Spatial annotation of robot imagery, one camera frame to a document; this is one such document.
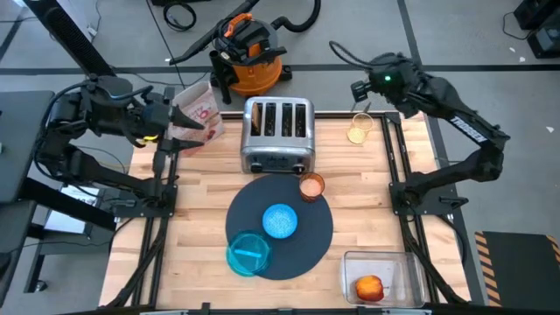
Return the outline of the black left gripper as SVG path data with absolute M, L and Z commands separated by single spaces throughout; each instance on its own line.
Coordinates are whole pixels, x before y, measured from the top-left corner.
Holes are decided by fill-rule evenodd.
M 205 126 L 185 115 L 178 107 L 149 101 L 142 104 L 136 98 L 132 99 L 131 107 L 126 108 L 126 138 L 131 144 L 137 144 L 137 139 L 159 136 L 164 134 L 169 125 L 192 130 L 203 130 Z M 170 152 L 181 152 L 201 147 L 202 142 L 180 140 L 172 138 L 168 141 Z

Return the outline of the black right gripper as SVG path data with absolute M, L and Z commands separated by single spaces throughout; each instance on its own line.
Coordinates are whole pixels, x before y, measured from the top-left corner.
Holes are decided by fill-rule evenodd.
M 415 62 L 400 52 L 386 52 L 373 58 L 369 65 L 370 91 L 383 96 L 406 118 L 416 115 L 417 106 L 409 98 L 409 91 L 420 84 Z

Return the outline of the orange patterned bowl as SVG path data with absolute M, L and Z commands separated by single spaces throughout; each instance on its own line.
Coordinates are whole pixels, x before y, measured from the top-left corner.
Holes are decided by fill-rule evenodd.
M 298 227 L 297 213 L 291 206 L 286 204 L 269 206 L 262 215 L 262 227 L 270 237 L 286 239 Z

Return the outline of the red yellow apple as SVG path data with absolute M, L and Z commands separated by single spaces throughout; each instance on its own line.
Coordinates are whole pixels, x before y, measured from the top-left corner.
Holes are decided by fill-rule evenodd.
M 378 276 L 360 277 L 354 285 L 357 297 L 367 302 L 379 302 L 384 299 L 384 287 Z

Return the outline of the orange black shop vacuum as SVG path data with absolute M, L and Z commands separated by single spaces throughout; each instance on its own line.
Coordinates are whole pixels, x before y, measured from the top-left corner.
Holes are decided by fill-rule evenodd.
M 250 13 L 237 13 L 219 23 L 211 43 L 211 84 L 226 104 L 231 92 L 264 95 L 279 81 L 292 78 L 291 68 L 281 59 L 287 50 L 278 44 L 277 31 Z

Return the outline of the black vacuum wand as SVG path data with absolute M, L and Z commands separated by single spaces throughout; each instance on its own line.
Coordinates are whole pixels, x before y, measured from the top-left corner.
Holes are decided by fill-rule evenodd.
M 178 63 L 184 62 L 189 60 L 194 55 L 198 54 L 199 52 L 203 51 L 206 46 L 208 46 L 214 36 L 219 32 L 220 28 L 224 23 L 229 22 L 231 19 L 239 16 L 242 13 L 248 13 L 252 10 L 252 8 L 259 2 L 260 0 L 246 0 L 236 9 L 234 9 L 231 13 L 229 13 L 226 17 L 220 20 L 210 31 L 208 31 L 204 36 L 200 39 L 195 41 L 185 53 L 181 56 L 173 57 L 169 61 L 170 66 L 177 65 Z

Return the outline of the stainless steel four-slot toaster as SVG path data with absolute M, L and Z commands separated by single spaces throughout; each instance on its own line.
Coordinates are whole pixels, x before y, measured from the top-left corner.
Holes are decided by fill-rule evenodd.
M 251 109 L 262 104 L 262 133 L 251 135 Z M 255 96 L 244 104 L 241 169 L 245 173 L 301 174 L 315 169 L 315 111 L 311 101 L 288 96 Z

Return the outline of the white paper sheet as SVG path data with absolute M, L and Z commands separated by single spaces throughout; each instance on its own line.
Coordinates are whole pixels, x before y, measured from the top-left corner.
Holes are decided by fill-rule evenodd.
M 98 188 L 68 185 L 62 187 L 59 191 L 90 206 L 95 207 L 99 204 L 100 190 Z M 89 238 L 92 228 L 93 225 L 90 223 L 54 210 L 50 210 L 46 216 L 45 229 L 49 231 L 85 235 Z

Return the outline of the black equipment boxes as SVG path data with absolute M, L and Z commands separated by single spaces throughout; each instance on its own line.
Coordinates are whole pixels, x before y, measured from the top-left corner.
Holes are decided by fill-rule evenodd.
M 514 17 L 537 59 L 560 58 L 560 0 L 522 0 Z

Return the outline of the dark grey desk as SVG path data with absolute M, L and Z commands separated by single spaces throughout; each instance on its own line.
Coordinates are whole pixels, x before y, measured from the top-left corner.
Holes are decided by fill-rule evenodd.
M 0 92 L 0 204 L 18 197 L 52 91 Z

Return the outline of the dark round woven placemat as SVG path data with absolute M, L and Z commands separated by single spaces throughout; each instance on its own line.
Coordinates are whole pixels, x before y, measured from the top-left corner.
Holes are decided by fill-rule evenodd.
M 297 229 L 286 239 L 272 238 L 263 229 L 263 213 L 275 204 L 286 204 L 297 213 Z M 253 180 L 235 195 L 227 211 L 225 231 L 227 245 L 243 231 L 264 235 L 272 257 L 259 277 L 287 280 L 310 271 L 325 255 L 333 238 L 333 216 L 324 197 L 312 203 L 302 199 L 298 177 L 272 174 Z

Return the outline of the clear plastic container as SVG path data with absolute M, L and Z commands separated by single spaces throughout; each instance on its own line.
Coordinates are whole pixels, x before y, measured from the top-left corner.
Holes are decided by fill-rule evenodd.
M 358 282 L 367 277 L 381 283 L 382 298 L 360 297 Z M 347 251 L 341 260 L 340 282 L 344 299 L 353 306 L 419 308 L 426 302 L 424 270 L 408 252 Z

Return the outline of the black hazard-striped floor mat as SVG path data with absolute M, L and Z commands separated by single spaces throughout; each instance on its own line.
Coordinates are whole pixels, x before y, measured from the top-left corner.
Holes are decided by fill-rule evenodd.
M 546 234 L 474 233 L 488 304 L 560 313 L 560 242 Z

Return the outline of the black aluminium table frame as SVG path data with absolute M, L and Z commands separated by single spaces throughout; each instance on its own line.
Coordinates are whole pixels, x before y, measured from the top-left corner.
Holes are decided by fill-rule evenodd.
M 332 243 L 310 272 L 272 281 L 237 276 L 226 263 L 227 210 L 251 180 L 241 169 L 242 120 L 227 112 L 224 133 L 179 162 L 178 201 L 164 251 L 147 269 L 134 301 L 184 315 L 357 315 L 342 294 L 342 256 L 358 250 L 403 251 L 403 223 L 393 213 L 389 183 L 404 177 L 405 153 L 422 172 L 435 167 L 421 116 L 400 122 L 393 112 L 376 112 L 374 118 L 367 141 L 353 144 L 347 139 L 349 113 L 319 114 L 316 170 L 332 209 Z

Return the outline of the black padded post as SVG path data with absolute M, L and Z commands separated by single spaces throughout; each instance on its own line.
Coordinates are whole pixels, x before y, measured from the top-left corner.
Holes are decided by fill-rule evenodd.
M 116 75 L 57 0 L 23 2 L 86 75 Z

